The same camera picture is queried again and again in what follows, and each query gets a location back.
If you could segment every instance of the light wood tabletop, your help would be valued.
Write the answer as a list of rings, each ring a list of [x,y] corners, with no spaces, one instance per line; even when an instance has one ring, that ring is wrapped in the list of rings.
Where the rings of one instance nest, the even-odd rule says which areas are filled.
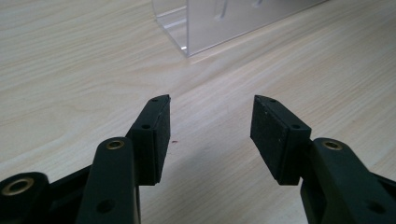
[[[306,223],[249,138],[255,94],[396,180],[396,1],[331,0],[186,58],[149,0],[0,1],[0,179],[92,163],[152,97],[172,136],[142,223]]]

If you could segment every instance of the brass insert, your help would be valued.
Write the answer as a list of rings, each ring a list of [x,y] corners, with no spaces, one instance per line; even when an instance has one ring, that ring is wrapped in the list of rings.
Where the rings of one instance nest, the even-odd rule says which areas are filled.
[[[329,140],[323,141],[322,145],[325,146],[328,149],[331,149],[331,150],[341,150],[341,149],[343,149],[343,147],[339,143],[336,143],[334,141],[329,141]]]
[[[13,182],[6,185],[1,193],[5,196],[13,196],[25,192],[33,186],[35,180],[32,177],[23,177],[21,179],[14,180]]]
[[[122,148],[123,145],[124,145],[124,142],[122,142],[121,140],[114,140],[114,141],[107,143],[106,148],[110,149],[110,150],[114,150],[114,149]]]

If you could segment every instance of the black plastic part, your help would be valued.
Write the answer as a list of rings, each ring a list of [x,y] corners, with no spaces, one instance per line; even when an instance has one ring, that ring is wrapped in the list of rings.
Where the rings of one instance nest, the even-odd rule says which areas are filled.
[[[309,158],[327,201],[321,223],[396,222],[396,202],[346,144],[318,138]]]
[[[41,173],[14,175],[0,183],[0,223],[42,223],[50,207],[50,184]]]
[[[373,175],[375,175],[378,182],[387,191],[387,193],[390,196],[392,196],[393,200],[396,202],[396,182],[393,180],[387,179],[382,175],[376,175],[376,174],[373,174]]]
[[[134,152],[130,139],[99,145],[78,211],[77,223],[140,223]]]
[[[312,182],[312,179],[304,180],[300,190],[306,218],[310,224],[321,223],[327,206],[326,197],[320,185]]]
[[[47,223],[75,223],[90,170],[87,166],[50,184],[52,204]]]
[[[153,186],[161,180],[171,134],[170,100],[169,95],[149,100],[126,134],[134,143],[139,186]]]
[[[280,102],[256,95],[250,137],[279,185],[297,185],[311,128]]]

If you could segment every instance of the clear acrylic box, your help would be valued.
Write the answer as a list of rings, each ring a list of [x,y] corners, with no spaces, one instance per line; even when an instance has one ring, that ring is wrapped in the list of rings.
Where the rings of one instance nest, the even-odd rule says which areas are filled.
[[[326,0],[152,0],[157,22],[189,57]]]

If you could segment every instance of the wood grain surface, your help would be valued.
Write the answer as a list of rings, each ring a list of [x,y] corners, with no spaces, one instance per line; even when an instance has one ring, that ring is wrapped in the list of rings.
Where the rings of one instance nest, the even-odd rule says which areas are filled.
[[[143,223],[306,223],[299,187],[278,186],[249,138],[253,96],[396,180],[396,1],[331,0],[188,59],[149,0],[0,1],[0,179],[89,165],[166,93]]]

